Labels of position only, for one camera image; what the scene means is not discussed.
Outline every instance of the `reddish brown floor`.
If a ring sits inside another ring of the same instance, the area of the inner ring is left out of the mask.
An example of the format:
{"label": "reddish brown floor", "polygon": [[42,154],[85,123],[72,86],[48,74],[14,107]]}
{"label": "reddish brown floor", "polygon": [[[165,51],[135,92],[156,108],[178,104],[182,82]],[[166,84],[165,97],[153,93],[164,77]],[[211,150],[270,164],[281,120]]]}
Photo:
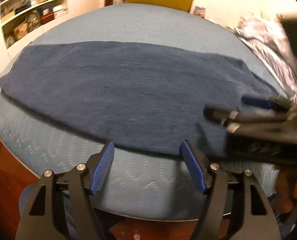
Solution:
{"label": "reddish brown floor", "polygon": [[[10,239],[15,238],[19,223],[18,200],[23,189],[38,178],[28,171],[0,142],[0,226]],[[187,240],[196,221],[157,222],[127,218],[111,228],[117,240]],[[225,236],[228,220],[223,221],[219,238]]]}

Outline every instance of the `crumpled blanket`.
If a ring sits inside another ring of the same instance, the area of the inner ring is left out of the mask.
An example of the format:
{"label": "crumpled blanket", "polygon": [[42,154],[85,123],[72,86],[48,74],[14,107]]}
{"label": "crumpled blanket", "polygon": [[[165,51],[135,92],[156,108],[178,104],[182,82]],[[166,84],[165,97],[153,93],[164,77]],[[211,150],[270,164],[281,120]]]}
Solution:
{"label": "crumpled blanket", "polygon": [[235,33],[264,63],[288,99],[297,103],[297,60],[282,25],[251,17]]}

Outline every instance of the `ribbed blue pad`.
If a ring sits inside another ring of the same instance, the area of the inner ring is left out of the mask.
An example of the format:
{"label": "ribbed blue pad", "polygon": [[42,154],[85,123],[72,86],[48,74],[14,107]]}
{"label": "ribbed blue pad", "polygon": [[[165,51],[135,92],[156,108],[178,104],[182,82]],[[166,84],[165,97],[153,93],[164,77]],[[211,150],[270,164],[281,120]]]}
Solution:
{"label": "ribbed blue pad", "polygon": [[252,96],[242,96],[241,102],[249,106],[256,106],[263,109],[272,109],[274,107],[273,102],[263,98],[254,98]]}
{"label": "ribbed blue pad", "polygon": [[181,145],[182,158],[186,164],[186,167],[190,173],[191,179],[194,186],[201,192],[204,193],[207,190],[205,184],[204,172],[201,169],[198,161],[196,160],[192,150],[186,141]]}
{"label": "ribbed blue pad", "polygon": [[105,152],[102,154],[95,170],[92,174],[92,182],[90,185],[90,192],[94,195],[99,191],[104,183],[108,170],[114,158],[114,143],[110,142]]}

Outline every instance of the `blue fabric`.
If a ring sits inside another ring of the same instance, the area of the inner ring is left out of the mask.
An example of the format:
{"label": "blue fabric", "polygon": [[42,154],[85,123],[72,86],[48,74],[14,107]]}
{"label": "blue fabric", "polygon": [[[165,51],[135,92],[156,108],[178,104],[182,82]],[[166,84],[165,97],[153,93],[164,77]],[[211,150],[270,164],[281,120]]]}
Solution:
{"label": "blue fabric", "polygon": [[43,116],[118,147],[178,155],[183,140],[220,155],[225,129],[205,104],[242,107],[275,94],[241,60],[144,43],[92,41],[27,47],[2,92]]}

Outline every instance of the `quilted mattress surface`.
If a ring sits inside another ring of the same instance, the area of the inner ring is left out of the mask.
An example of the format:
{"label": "quilted mattress surface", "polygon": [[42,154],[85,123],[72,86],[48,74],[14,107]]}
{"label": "quilted mattress surface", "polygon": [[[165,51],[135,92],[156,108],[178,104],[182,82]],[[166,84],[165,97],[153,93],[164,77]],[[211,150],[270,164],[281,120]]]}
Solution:
{"label": "quilted mattress surface", "polygon": [[[233,33],[183,11],[144,4],[109,6],[64,22],[29,46],[81,41],[143,42],[240,58],[282,93],[262,62]],[[10,71],[15,60],[1,75]],[[0,138],[38,175],[46,169],[55,173],[69,171],[103,146],[21,109],[3,97],[1,89]],[[272,165],[245,161],[220,164],[234,172],[251,169],[267,195],[274,191],[277,172]],[[194,188],[185,164],[178,158],[115,149],[103,189],[91,200],[95,207],[116,214],[191,220],[199,217],[205,198]]]}

